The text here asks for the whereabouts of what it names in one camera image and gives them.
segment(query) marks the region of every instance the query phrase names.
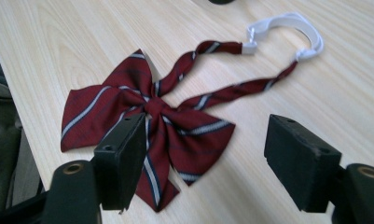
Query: diagonal white stripe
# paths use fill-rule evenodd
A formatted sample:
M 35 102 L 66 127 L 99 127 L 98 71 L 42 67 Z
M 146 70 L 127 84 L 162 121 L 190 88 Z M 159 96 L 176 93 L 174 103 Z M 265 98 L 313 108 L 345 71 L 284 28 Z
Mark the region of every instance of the diagonal white stripe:
M 146 169 L 146 172 L 148 173 L 148 177 L 151 182 L 152 189 L 154 190 L 154 198 L 155 198 L 156 206 L 158 206 L 159 200 L 160 200 L 158 183 L 157 183 L 157 179 L 155 178 L 154 172 L 152 170 L 151 164 L 149 164 L 147 157 L 145 157 L 145 160 L 144 160 L 144 167 Z
M 129 57 L 145 59 L 144 54 L 131 54 L 131 56 L 129 56 Z
M 208 48 L 204 53 L 212 53 L 213 51 L 216 50 L 216 48 L 218 48 L 219 46 L 219 43 L 218 42 L 214 42 L 213 45 Z
M 201 126 L 197 129 L 193 129 L 191 131 L 179 130 L 178 132 L 180 132 L 182 135 L 199 135 L 199 134 L 209 133 L 209 132 L 218 130 L 218 129 L 223 128 L 227 125 L 229 125 L 229 122 L 224 121 L 224 120 L 220 120 L 216 123 Z
M 200 175 L 190 175 L 185 173 L 178 173 L 180 174 L 181 178 L 185 181 L 195 182 L 201 177 Z
M 130 88 L 130 87 L 128 87 L 128 86 L 119 86 L 118 87 L 120 90 L 128 90 L 128 91 L 133 91 L 133 92 L 135 92 L 135 93 L 137 93 L 137 94 L 139 94 L 139 95 L 141 95 L 143 98 L 144 98 L 144 100 L 146 101 L 146 102 L 148 102 L 149 101 L 149 97 L 148 96 L 144 96 L 140 91 L 138 91 L 138 90 L 134 90 L 134 89 L 132 89 L 132 88 Z
M 65 134 L 77 123 L 79 122 L 84 116 L 86 116 L 94 107 L 94 105 L 96 104 L 96 102 L 99 100 L 100 96 L 103 94 L 103 92 L 105 92 L 106 90 L 108 90 L 109 88 L 111 88 L 110 86 L 106 86 L 104 88 L 102 88 L 99 93 L 96 95 L 96 97 L 93 99 L 93 101 L 89 104 L 89 106 L 84 110 L 82 111 L 82 113 L 80 113 L 78 116 L 76 116 L 73 120 L 70 121 L 70 123 L 68 123 L 65 128 L 63 129 L 62 131 L 62 139 L 64 138 Z
M 267 91 L 268 89 L 270 89 L 270 87 L 273 85 L 274 83 L 274 79 L 272 79 L 271 81 L 269 81 L 266 86 L 265 86 L 265 89 L 263 91 Z
M 149 149 L 149 121 L 151 118 L 149 116 L 145 116 L 145 146 L 146 150 Z
M 184 73 L 181 73 L 181 75 L 178 77 L 178 81 L 181 81 L 184 79 Z
M 105 134 L 105 136 L 103 137 L 103 139 L 105 139 L 105 138 L 108 136 L 108 134 L 111 133 L 111 131 L 113 131 L 113 129 L 115 128 L 115 126 L 117 126 L 117 125 L 120 123 L 120 121 L 123 119 L 123 117 L 125 117 L 125 114 L 126 114 L 127 112 L 130 112 L 130 111 L 132 111 L 132 110 L 135 109 L 135 108 L 137 108 L 137 106 L 132 106 L 132 107 L 129 108 L 128 110 L 123 111 L 123 112 L 120 114 L 117 123 L 115 123 L 115 124 L 111 127 L 111 129 L 108 130 L 108 132 Z
M 201 97 L 201 100 L 199 101 L 199 103 L 197 105 L 195 105 L 195 107 L 193 107 L 193 108 L 196 109 L 196 110 L 201 110 L 204 107 L 204 105 L 206 104 L 206 102 L 209 100 L 211 95 L 212 94 L 203 95 Z

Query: table surface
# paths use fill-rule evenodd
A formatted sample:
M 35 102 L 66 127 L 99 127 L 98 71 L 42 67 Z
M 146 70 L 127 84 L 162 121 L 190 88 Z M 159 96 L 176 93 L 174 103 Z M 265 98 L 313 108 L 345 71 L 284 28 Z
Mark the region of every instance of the table surface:
M 46 189 L 53 171 L 89 160 L 94 147 L 60 151 L 68 92 L 105 80 L 142 49 L 154 79 L 201 41 L 246 42 L 248 24 L 296 11 L 321 33 L 323 53 L 303 62 L 270 91 L 207 112 L 237 124 L 217 164 L 156 214 L 133 197 L 128 212 L 104 211 L 104 223 L 330 223 L 326 214 L 299 212 L 263 156 L 269 114 L 295 119 L 343 153 L 341 165 L 374 166 L 374 1 L 0 0 L 0 61 Z M 252 78 L 272 77 L 308 39 L 271 30 L 253 56 L 200 58 L 165 97 L 170 105 Z

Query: metal rivet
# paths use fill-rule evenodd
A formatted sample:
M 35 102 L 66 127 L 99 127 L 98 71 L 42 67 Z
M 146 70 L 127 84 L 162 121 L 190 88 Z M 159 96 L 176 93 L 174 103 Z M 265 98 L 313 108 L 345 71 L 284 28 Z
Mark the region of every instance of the metal rivet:
M 63 169 L 66 175 L 73 175 L 82 170 L 84 165 L 82 163 L 72 163 Z
M 106 150 L 106 151 L 111 151 L 111 150 L 114 149 L 114 147 L 110 146 L 110 145 L 107 145 L 107 146 L 104 146 L 103 149 Z
M 358 172 L 370 178 L 374 178 L 374 169 L 367 166 L 358 167 Z

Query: fabric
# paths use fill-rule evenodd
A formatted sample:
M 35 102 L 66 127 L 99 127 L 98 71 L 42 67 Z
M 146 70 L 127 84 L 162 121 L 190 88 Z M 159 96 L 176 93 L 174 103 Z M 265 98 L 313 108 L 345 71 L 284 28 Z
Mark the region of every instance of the fabric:
M 36 195 L 40 177 L 0 64 L 0 212 Z
M 147 113 L 144 171 L 136 194 L 155 211 L 178 193 L 168 180 L 174 168 L 189 185 L 218 160 L 235 125 L 202 110 L 247 94 L 268 90 L 296 67 L 293 62 L 279 76 L 228 86 L 185 100 L 171 108 L 160 97 L 170 92 L 192 69 L 201 54 L 242 53 L 242 44 L 205 41 L 182 55 L 167 77 L 155 83 L 142 51 L 125 59 L 102 85 L 70 91 L 62 119 L 62 151 L 97 145 L 123 118 Z

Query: bow tie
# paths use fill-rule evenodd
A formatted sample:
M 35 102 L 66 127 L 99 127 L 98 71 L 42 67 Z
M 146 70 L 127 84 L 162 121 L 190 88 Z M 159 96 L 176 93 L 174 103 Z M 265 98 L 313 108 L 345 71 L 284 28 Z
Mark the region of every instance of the bow tie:
M 137 50 L 102 85 L 70 91 L 62 118 L 62 152 L 97 145 L 123 118 L 145 112 L 147 154 L 136 194 L 160 211 L 178 193 L 168 179 L 169 169 L 191 185 L 218 160 L 232 136 L 233 123 L 202 110 L 265 91 L 297 65 L 294 61 L 277 77 L 192 97 L 176 108 L 160 98 L 187 75 L 199 55 L 213 52 L 241 54 L 242 44 L 202 42 L 182 55 L 167 77 L 154 83 L 145 55 Z

